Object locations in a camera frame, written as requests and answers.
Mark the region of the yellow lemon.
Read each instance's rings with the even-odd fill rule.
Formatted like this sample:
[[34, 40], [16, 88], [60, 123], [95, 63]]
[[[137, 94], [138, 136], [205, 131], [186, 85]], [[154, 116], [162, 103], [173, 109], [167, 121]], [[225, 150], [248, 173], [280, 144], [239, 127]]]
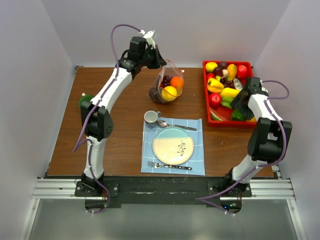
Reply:
[[172, 102], [177, 98], [178, 92], [177, 89], [173, 86], [166, 86], [161, 91], [161, 97], [166, 102]]

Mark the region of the orange fruit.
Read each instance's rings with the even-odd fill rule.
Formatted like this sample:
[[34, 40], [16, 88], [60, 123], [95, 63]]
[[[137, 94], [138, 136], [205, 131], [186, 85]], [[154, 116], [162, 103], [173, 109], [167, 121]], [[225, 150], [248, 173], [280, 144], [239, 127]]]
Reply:
[[170, 86], [176, 88], [177, 90], [180, 90], [184, 87], [184, 79], [179, 76], [173, 76], [170, 80]]

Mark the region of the purple grape bunch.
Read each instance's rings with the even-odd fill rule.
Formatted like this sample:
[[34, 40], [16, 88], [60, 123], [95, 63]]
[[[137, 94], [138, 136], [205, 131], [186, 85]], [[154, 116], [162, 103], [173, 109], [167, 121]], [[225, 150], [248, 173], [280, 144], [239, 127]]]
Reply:
[[171, 85], [171, 79], [172, 79], [172, 77], [170, 75], [164, 75], [162, 80], [161, 80], [160, 87], [161, 88], [165, 88], [167, 86], [170, 86]]

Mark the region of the clear zip top bag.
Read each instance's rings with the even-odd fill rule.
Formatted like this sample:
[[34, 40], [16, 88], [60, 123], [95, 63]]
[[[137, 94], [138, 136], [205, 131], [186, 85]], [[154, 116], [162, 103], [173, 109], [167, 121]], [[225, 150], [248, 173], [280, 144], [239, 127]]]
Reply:
[[165, 59], [166, 65], [161, 67], [147, 97], [156, 103], [169, 103], [183, 93], [185, 86], [184, 69], [178, 68], [171, 60]]

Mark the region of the green bell pepper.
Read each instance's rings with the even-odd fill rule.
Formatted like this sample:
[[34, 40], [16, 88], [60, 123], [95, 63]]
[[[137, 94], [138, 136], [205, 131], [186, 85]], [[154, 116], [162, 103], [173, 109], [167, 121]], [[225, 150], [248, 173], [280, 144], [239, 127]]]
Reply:
[[245, 122], [246, 117], [238, 109], [235, 109], [231, 114], [230, 120], [237, 122]]

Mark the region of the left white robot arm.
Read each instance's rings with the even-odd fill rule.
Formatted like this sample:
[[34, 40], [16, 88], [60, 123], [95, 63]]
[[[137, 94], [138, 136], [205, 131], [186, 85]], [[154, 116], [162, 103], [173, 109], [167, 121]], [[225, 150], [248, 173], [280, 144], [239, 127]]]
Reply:
[[102, 183], [104, 177], [104, 151], [108, 137], [111, 135], [114, 123], [111, 110], [123, 90], [133, 81], [141, 69], [158, 69], [166, 65], [155, 40], [148, 33], [144, 36], [134, 36], [129, 48], [116, 62], [111, 77], [90, 101], [80, 105], [82, 130], [87, 143], [86, 166], [81, 176], [81, 183], [92, 196], [99, 196], [105, 189]]

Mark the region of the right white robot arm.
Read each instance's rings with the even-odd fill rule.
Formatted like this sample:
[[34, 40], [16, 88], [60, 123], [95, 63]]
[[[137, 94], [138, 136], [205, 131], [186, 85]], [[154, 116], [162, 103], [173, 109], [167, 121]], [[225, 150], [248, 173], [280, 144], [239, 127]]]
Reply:
[[285, 157], [293, 125], [283, 120], [271, 105], [272, 98], [258, 77], [249, 77], [231, 106], [246, 119], [256, 119], [247, 144], [247, 155], [225, 176], [223, 192], [230, 197], [244, 190], [263, 168], [277, 164]]

